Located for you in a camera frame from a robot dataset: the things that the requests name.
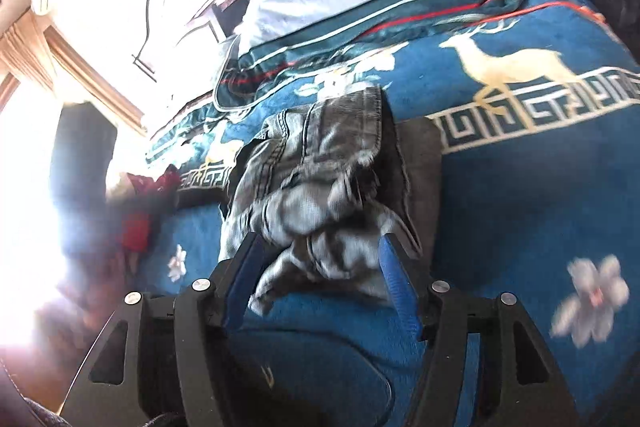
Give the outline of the grey washed denim pants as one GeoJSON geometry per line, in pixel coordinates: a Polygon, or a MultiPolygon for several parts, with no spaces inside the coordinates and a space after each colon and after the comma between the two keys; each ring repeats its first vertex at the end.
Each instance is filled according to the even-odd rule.
{"type": "Polygon", "coordinates": [[[270,258],[248,306],[259,315],[311,287],[385,301],[378,241],[393,234],[431,262],[442,142],[426,117],[395,121],[376,86],[268,117],[236,158],[219,257],[247,233],[270,258]]]}

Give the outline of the red cloth item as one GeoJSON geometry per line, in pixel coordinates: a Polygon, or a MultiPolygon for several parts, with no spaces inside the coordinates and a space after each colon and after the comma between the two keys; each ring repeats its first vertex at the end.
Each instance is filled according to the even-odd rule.
{"type": "Polygon", "coordinates": [[[125,173],[119,182],[124,191],[116,198],[122,212],[120,245],[130,253],[143,254],[151,242],[152,224],[165,211],[176,207],[180,174],[169,165],[157,178],[125,173]]]}

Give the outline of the blue deer pattern blanket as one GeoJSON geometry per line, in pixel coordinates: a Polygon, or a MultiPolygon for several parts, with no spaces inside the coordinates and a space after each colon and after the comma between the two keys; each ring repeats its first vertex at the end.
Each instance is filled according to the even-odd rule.
{"type": "MultiPolygon", "coordinates": [[[[639,426],[639,64],[594,16],[587,0],[525,0],[503,30],[472,36],[506,56],[558,51],[579,78],[582,105],[548,77],[487,93],[463,72],[450,35],[386,46],[364,72],[288,79],[221,139],[237,150],[288,106],[378,83],[394,116],[429,119],[440,133],[442,191],[434,273],[477,297],[512,291],[558,362],[583,426],[639,426]]],[[[177,294],[217,263],[217,204],[160,220],[137,284],[177,294]],[[170,255],[186,248],[186,275],[169,280],[170,255]]],[[[320,407],[330,425],[400,426],[423,348],[390,307],[364,297],[303,291],[280,298],[232,348],[262,382],[320,407]]]]}

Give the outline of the beige window curtain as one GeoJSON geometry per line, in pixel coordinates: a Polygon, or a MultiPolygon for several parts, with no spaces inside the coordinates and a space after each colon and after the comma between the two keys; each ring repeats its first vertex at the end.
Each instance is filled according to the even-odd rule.
{"type": "Polygon", "coordinates": [[[128,128],[144,135],[143,113],[107,82],[62,36],[58,28],[27,10],[1,35],[1,98],[11,98],[10,83],[27,83],[61,95],[62,72],[79,84],[92,101],[128,128]]]}

